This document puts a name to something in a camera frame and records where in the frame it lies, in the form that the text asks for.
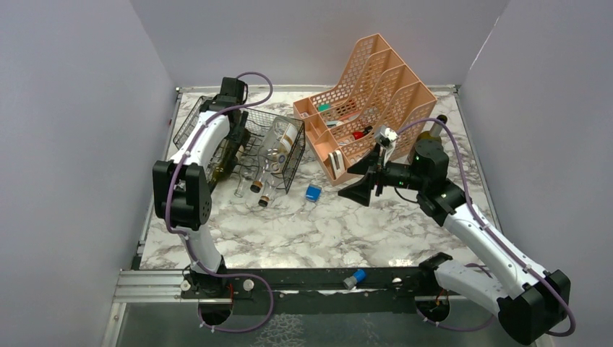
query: white wall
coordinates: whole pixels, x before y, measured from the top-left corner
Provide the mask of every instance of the white wall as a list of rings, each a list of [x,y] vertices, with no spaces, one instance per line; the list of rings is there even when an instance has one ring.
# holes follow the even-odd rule
[[[578,329],[558,346],[612,341],[611,13],[511,0],[460,89],[505,234],[571,279]]]
[[[131,0],[180,86],[246,70],[335,84],[355,42],[381,33],[429,84],[464,81],[507,0]]]
[[[173,84],[127,0],[0,2],[0,345],[99,346]]]

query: marble surface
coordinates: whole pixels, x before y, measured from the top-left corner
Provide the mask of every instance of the marble surface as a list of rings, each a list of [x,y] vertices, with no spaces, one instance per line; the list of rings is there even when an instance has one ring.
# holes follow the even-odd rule
[[[292,116],[295,100],[313,92],[275,92],[258,109]],[[458,105],[451,92],[436,92],[433,115],[445,114],[459,142],[473,201],[488,215],[481,177],[468,143]],[[175,131],[202,93],[186,93]],[[265,93],[250,93],[249,101]],[[448,137],[446,151],[453,153]],[[168,156],[176,152],[171,144]],[[461,185],[458,163],[450,156],[449,177]],[[229,267],[375,267],[417,265],[438,252],[446,252],[460,262],[477,261],[474,253],[459,239],[440,228],[415,204],[402,201],[391,188],[372,198],[370,207],[337,196],[345,184],[331,187],[307,145],[290,192],[276,197],[269,207],[257,205],[259,196],[246,192],[235,197],[237,175],[220,183],[213,192],[209,227],[219,252]],[[318,202],[308,202],[304,193],[309,184],[323,188]],[[414,199],[415,193],[402,192]],[[178,269],[189,264],[178,236],[166,231],[162,220],[152,216],[141,269]]]

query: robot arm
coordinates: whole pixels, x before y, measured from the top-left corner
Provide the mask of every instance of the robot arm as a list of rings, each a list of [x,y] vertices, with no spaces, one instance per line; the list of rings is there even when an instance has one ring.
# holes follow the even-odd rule
[[[225,113],[223,116],[213,117],[224,108],[244,104],[246,99],[244,95],[245,87],[245,83],[241,80],[224,77],[220,93],[212,100],[206,100],[202,105],[194,131],[187,141],[170,160],[158,160],[153,166],[155,214],[159,218],[164,218],[171,177],[177,163],[187,154],[187,159],[181,167],[177,181],[184,183],[184,185],[177,184],[173,188],[171,226],[179,233],[186,235],[183,238],[184,244],[186,238],[190,239],[195,256],[192,257],[192,253],[189,253],[192,257],[192,270],[197,273],[206,273],[205,269],[197,264],[197,260],[214,272],[219,272],[223,270],[220,267],[225,267],[223,258],[215,247],[206,224],[212,205],[211,192],[215,185],[207,182],[205,168],[224,139],[227,140],[225,151],[229,151],[226,153],[228,158],[234,158],[239,150],[241,139],[246,131],[247,112],[234,110]],[[200,129],[204,124],[208,124],[205,132],[189,150],[189,144],[198,136],[196,129]],[[225,169],[231,171],[236,163],[221,163],[220,165],[227,165],[228,167]]]
[[[468,206],[464,191],[447,178],[449,157],[442,145],[434,140],[420,140],[411,165],[388,163],[395,137],[390,129],[378,129],[373,151],[348,169],[364,177],[338,192],[364,206],[370,203],[371,190],[381,194],[383,187],[392,186],[418,191],[421,210],[439,226],[462,240],[492,271],[495,279],[472,271],[446,254],[420,264],[433,286],[439,286],[465,296],[498,316],[503,328],[514,339],[529,344],[566,318],[566,311],[553,294],[529,273],[544,280],[568,303],[570,281],[560,270],[549,273],[506,239],[487,221],[477,206],[472,205],[483,223]],[[496,236],[504,246],[521,259],[520,265],[492,238]]]

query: blue cube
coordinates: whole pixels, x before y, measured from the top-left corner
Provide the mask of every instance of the blue cube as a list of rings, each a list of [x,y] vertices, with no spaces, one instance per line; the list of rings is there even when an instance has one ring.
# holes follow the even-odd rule
[[[306,199],[316,202],[322,194],[322,187],[309,184],[309,188],[306,188]]]

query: peach plastic file organizer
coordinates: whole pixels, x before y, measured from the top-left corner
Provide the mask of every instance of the peach plastic file organizer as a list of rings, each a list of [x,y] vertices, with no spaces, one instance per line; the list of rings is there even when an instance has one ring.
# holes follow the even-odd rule
[[[357,163],[375,144],[374,131],[385,125],[398,131],[403,125],[426,118],[436,97],[391,49],[379,34],[359,40],[338,84],[323,93],[293,103],[293,114],[304,121],[306,139],[330,183],[335,186],[355,177],[346,169]],[[328,109],[318,111],[322,105]],[[345,123],[328,128],[329,121]],[[368,126],[373,131],[354,139],[354,132]],[[417,135],[419,124],[398,138],[392,160],[407,155]],[[328,154],[339,150],[345,171],[333,172]]]

